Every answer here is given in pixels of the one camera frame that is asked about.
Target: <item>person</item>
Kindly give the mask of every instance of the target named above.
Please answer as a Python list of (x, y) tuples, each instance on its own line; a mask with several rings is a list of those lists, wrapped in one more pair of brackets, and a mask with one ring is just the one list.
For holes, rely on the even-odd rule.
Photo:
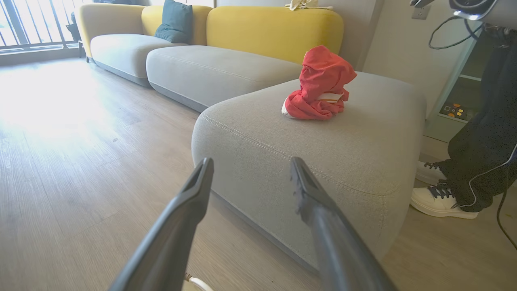
[(515, 31), (488, 24), (485, 31), (506, 43), (494, 48), (483, 72), (480, 112), (450, 141), (450, 159), (418, 163), (416, 178), (432, 186), (414, 188), (411, 205), (431, 216), (474, 219), (517, 178)]

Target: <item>teal pillow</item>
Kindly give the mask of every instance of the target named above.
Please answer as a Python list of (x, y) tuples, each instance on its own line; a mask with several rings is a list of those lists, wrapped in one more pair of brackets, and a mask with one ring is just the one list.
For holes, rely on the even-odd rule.
[(188, 43), (192, 36), (192, 5), (185, 5), (173, 0), (165, 0), (162, 24), (155, 36), (172, 43)]

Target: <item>sofa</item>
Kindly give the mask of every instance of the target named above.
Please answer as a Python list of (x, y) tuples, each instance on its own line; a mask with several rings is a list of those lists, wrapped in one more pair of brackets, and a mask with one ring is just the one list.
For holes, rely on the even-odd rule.
[[(295, 120), (281, 113), (286, 97), (300, 88), (305, 53), (318, 45), (339, 52), (343, 20), (336, 13), (194, 7), (193, 40), (162, 44), (151, 37), (161, 7), (102, 9), (85, 5), (78, 10), (87, 55), (201, 112), (192, 156), (195, 164), (214, 159), (216, 197), (295, 260), (317, 268), (289, 180), (289, 160), (300, 156), (382, 258), (409, 206), (423, 134), (423, 95), (402, 81), (358, 72), (345, 86), (349, 101), (336, 117)], [(108, 19), (111, 13), (119, 21)], [(89, 24), (97, 16), (106, 16), (102, 28)], [(128, 45), (124, 37), (139, 39)]]

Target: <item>yellow sofa backrest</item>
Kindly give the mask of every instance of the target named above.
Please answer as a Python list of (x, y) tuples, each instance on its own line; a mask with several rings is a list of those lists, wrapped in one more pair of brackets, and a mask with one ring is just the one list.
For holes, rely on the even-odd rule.
[[(206, 18), (212, 8), (207, 6), (193, 5), (192, 12), (192, 38), (191, 45), (206, 45)], [(154, 35), (162, 20), (163, 5), (147, 6), (142, 10), (142, 25), (144, 34)]]
[(330, 10), (283, 7), (221, 6), (207, 19), (207, 45), (303, 61), (313, 47), (339, 53), (343, 20)]

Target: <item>gray sofa seat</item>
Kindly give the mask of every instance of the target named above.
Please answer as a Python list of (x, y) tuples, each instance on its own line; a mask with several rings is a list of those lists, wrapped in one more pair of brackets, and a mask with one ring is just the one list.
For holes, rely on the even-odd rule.
[(287, 118), (282, 104), (299, 88), (293, 80), (205, 110), (194, 127), (194, 163), (212, 157), (213, 192), (285, 251), (316, 267), (290, 182), (290, 158), (302, 157), (381, 258), (409, 206), (425, 99), (412, 85), (359, 72), (345, 86), (350, 98), (344, 112), (328, 121)]
[(94, 37), (90, 49), (95, 63), (110, 72), (143, 86), (149, 86), (145, 61), (147, 54), (159, 48), (187, 46), (141, 34), (106, 34)]
[(199, 112), (226, 99), (298, 79), (301, 65), (209, 46), (157, 49), (147, 75), (158, 92)]

